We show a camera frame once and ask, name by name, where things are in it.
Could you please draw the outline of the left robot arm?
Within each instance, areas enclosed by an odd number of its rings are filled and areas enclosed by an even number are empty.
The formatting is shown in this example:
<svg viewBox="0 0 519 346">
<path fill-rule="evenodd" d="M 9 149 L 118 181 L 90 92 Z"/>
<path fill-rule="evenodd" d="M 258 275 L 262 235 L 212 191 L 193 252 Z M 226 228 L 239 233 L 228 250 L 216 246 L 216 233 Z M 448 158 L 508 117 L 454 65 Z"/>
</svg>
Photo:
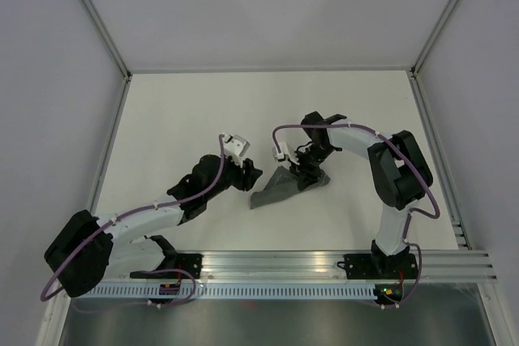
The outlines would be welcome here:
<svg viewBox="0 0 519 346">
<path fill-rule="evenodd" d="M 226 154 L 206 155 L 150 203 L 105 216 L 76 212 L 44 253 L 51 280 L 69 297 L 81 297 L 110 273 L 170 277 L 177 253 L 158 230 L 193 220 L 229 188 L 251 190 L 262 174 L 249 158 L 237 162 Z"/>
</svg>

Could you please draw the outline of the grey cloth napkin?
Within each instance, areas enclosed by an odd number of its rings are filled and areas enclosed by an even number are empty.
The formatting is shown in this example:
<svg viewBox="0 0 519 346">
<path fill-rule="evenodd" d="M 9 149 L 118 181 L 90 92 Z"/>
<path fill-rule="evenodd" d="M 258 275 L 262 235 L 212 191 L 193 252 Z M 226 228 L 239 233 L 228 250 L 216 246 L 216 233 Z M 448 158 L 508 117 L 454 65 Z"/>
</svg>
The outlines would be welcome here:
<svg viewBox="0 0 519 346">
<path fill-rule="evenodd" d="M 320 170 L 318 181 L 301 190 L 298 188 L 298 178 L 287 168 L 279 166 L 268 180 L 266 186 L 251 195 L 249 207 L 251 210 L 254 210 L 259 207 L 279 203 L 297 194 L 326 186 L 330 181 L 330 177 L 323 170 Z"/>
</svg>

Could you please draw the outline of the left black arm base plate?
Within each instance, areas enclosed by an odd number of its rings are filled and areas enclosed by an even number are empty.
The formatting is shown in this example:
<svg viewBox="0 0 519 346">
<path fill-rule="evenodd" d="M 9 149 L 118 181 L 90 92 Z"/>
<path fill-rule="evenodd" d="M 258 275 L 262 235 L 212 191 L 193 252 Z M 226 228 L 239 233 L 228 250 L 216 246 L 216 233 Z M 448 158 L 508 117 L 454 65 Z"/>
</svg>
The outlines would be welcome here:
<svg viewBox="0 0 519 346">
<path fill-rule="evenodd" d="M 133 271 L 130 278 L 135 280 L 181 280 L 187 278 L 187 274 L 194 279 L 200 278 L 204 256 L 200 253 L 179 253 L 175 257 L 169 256 L 163 259 L 153 271 Z"/>
</svg>

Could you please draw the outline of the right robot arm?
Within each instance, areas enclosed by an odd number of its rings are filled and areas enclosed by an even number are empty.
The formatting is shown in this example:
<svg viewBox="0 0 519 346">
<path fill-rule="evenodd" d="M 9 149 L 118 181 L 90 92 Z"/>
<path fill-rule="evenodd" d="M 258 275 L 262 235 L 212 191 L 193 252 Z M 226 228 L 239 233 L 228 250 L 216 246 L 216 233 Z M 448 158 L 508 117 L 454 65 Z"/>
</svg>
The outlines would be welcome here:
<svg viewBox="0 0 519 346">
<path fill-rule="evenodd" d="M 433 220 L 440 216 L 431 192 L 433 176 L 415 137 L 407 130 L 383 135 L 340 114 L 324 118 L 312 112 L 300 126 L 310 143 L 290 158 L 298 191 L 324 179 L 320 166 L 334 152 L 346 150 L 368 160 L 375 192 L 383 204 L 379 231 L 371 243 L 370 266 L 376 275 L 390 276 L 410 253 L 407 233 L 412 214 Z"/>
</svg>

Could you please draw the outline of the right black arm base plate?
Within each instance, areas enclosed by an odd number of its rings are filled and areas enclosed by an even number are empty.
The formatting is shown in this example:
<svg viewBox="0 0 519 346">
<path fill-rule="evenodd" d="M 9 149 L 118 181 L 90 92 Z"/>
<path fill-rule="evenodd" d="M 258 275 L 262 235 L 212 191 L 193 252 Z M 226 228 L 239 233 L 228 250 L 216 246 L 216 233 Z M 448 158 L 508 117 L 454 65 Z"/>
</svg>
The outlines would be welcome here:
<svg viewBox="0 0 519 346">
<path fill-rule="evenodd" d="M 348 280 L 414 280 L 418 276 L 417 259 L 411 253 L 390 257 L 345 254 L 337 266 Z"/>
</svg>

